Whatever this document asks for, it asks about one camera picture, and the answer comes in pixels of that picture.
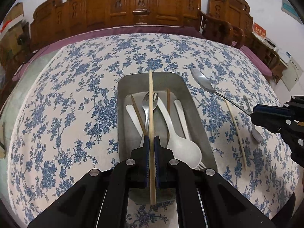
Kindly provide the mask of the white wall cabinet door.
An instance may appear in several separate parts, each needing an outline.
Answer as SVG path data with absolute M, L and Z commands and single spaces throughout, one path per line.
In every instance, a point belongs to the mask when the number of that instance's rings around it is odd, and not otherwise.
M 291 57 L 287 63 L 287 68 L 282 73 L 282 81 L 287 89 L 291 91 L 303 74 L 303 69 L 297 63 L 297 61 Z

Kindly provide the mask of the metal fork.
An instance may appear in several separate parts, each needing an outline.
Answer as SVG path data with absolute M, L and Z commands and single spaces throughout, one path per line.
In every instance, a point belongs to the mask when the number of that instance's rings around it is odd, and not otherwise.
M 153 93 L 153 111 L 157 107 L 158 96 L 159 96 L 159 93 L 157 93 L 157 92 Z M 147 93 L 143 98 L 142 108 L 143 108 L 144 114 L 145 114 L 144 128 L 146 129 L 146 132 L 148 132 L 148 126 L 149 126 L 149 93 Z

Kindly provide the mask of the small metal spoon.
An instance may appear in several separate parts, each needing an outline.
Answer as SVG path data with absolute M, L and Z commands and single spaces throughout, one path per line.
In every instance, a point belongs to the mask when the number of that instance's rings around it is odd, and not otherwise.
M 250 104 L 248 102 L 248 99 L 247 97 L 244 95 L 243 96 L 243 99 L 244 99 L 244 102 L 246 103 L 247 105 L 247 108 L 248 108 L 248 111 L 251 112 L 251 108 L 250 108 Z M 252 129 L 251 129 L 251 134 L 253 136 L 253 138 L 258 142 L 258 143 L 262 143 L 264 142 L 264 139 L 262 137 L 262 135 L 259 133 L 259 131 L 255 128 L 255 125 L 252 124 Z

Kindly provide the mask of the blue floral tablecloth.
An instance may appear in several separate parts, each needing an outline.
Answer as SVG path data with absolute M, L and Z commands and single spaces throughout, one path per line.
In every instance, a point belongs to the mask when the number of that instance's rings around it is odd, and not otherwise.
M 251 138 L 249 117 L 204 91 L 191 76 L 197 68 L 236 104 L 280 102 L 260 71 L 238 49 L 180 35 L 115 35 L 62 48 L 39 74 L 15 122 L 8 162 L 11 208 L 24 225 L 64 194 L 92 168 L 122 160 L 118 139 L 119 81 L 136 73 L 161 73 L 176 94 L 185 84 L 198 119 L 194 140 L 202 159 L 267 217 L 287 203 L 300 180 L 298 165 L 279 134 L 260 129 Z M 172 74 L 174 80 L 166 75 Z

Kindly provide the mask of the wooden side table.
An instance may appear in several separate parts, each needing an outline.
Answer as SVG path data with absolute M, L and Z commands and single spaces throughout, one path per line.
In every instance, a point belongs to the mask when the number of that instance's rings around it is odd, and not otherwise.
M 286 64 L 283 63 L 275 50 L 270 48 L 253 33 L 251 42 L 251 51 L 271 70 L 273 74 L 272 79 L 277 84 L 283 76 L 283 71 L 287 69 Z

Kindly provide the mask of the dark brown chopstick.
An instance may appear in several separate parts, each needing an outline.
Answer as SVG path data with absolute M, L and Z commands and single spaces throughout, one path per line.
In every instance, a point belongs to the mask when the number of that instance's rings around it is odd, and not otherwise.
M 170 116 L 171 112 L 171 91 L 169 88 L 166 90 L 166 109 Z M 167 142 L 169 142 L 169 129 L 167 130 Z
M 140 126 L 141 126 L 141 128 L 142 128 L 143 134 L 144 134 L 144 136 L 146 136 L 146 135 L 147 135 L 147 132 L 146 132 L 146 129 L 145 129 L 145 127 L 144 127 L 144 123 L 143 123 L 143 121 L 142 121 L 142 118 L 141 118 L 141 116 L 140 116 L 139 109 L 138 109 L 138 107 L 137 107 L 137 104 L 136 104 L 136 102 L 135 102 L 135 99 L 134 99 L 133 95 L 131 94 L 130 96 L 131 96 L 131 100 L 132 100 L 133 107 L 134 107 L 134 109 L 135 109 L 135 113 L 136 113 L 136 115 L 137 115 L 137 118 L 138 118 L 138 120 L 139 120 Z

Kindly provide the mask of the red box on side table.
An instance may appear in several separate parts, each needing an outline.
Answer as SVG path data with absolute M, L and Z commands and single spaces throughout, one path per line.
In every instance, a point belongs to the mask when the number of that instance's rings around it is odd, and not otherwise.
M 253 34 L 255 36 L 259 36 L 260 38 L 265 38 L 266 37 L 266 30 L 261 27 L 259 24 L 254 23 L 253 24 Z

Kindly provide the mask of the stacked cardboard boxes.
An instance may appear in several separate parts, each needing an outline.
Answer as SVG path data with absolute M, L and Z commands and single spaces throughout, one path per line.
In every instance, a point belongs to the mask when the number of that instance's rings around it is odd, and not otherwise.
M 27 41 L 28 24 L 24 20 L 23 3 L 16 3 L 7 13 L 1 26 L 1 65 L 8 62 L 22 50 Z

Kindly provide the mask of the grey wall electrical panel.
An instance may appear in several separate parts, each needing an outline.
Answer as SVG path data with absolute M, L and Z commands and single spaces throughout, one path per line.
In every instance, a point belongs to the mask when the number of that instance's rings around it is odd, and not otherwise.
M 294 7 L 291 5 L 291 3 L 288 0 L 282 0 L 281 10 L 291 16 L 293 19 L 295 19 L 300 24 L 303 24 L 300 16 L 297 14 Z

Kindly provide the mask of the white plastic spoon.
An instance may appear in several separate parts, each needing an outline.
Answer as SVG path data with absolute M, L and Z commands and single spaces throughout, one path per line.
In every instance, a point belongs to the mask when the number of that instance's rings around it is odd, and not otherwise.
M 174 158 L 188 164 L 192 169 L 197 168 L 202 158 L 200 148 L 193 141 L 183 138 L 175 132 L 171 117 L 161 98 L 158 98 L 157 105 L 169 132 L 167 149 L 170 149 L 173 152 Z

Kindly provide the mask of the white plastic fork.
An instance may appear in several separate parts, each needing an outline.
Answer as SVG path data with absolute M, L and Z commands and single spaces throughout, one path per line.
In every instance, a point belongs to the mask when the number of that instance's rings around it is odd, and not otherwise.
M 176 108 L 176 111 L 177 111 L 177 114 L 178 114 L 178 117 L 179 117 L 179 120 L 180 120 L 181 127 L 182 127 L 185 138 L 188 141 L 190 141 L 192 144 L 194 144 L 200 150 L 199 146 L 191 140 L 189 130 L 188 130 L 188 125 L 187 125 L 187 122 L 186 122 L 186 119 L 185 119 L 185 114 L 184 114 L 184 110 L 183 110 L 181 101 L 178 100 L 178 99 L 175 99 L 174 100 L 174 105 L 175 105 L 175 108 Z

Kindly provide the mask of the purple sofa cushion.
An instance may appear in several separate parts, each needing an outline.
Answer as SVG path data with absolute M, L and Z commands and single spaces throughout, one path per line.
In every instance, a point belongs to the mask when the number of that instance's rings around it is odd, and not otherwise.
M 41 49 L 32 56 L 29 60 L 26 61 L 19 69 L 15 72 L 12 77 L 12 81 L 19 81 L 23 76 L 24 72 L 27 70 L 30 63 L 36 60 L 39 57 L 49 54 L 50 52 L 61 49 L 64 46 L 67 46 L 72 43 L 77 43 L 83 40 L 100 38 L 103 36 L 113 36 L 113 35 L 125 35 L 132 33 L 166 33 L 172 35 L 181 35 L 181 36 L 191 36 L 194 38 L 203 38 L 202 34 L 197 31 L 194 27 L 182 27 L 182 26 L 157 26 L 157 25 L 136 25 L 136 26 L 121 26 L 121 27 L 112 27 L 99 29 L 94 31 L 89 31 L 81 33 L 75 36 L 70 36 L 68 38 L 59 40 L 52 44 L 49 44 Z

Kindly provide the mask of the carved wooden sofa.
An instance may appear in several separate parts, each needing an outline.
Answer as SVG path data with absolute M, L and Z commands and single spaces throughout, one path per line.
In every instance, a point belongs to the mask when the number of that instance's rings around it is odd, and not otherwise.
M 33 51 L 70 36 L 131 25 L 201 25 L 201 0 L 47 0 L 33 13 Z

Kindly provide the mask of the white plastic knife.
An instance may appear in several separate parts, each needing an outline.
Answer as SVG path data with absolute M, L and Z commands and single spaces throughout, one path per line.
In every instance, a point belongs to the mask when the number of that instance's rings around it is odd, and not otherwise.
M 128 104 L 128 105 L 126 105 L 125 108 L 126 108 L 127 113 L 129 114 L 129 117 L 131 118 L 135 128 L 137 129 L 137 132 L 139 133 L 140 136 L 142 136 L 143 135 L 143 130 L 141 128 L 140 121 L 137 117 L 137 114 L 135 112 L 135 109 L 134 109 L 133 105 Z

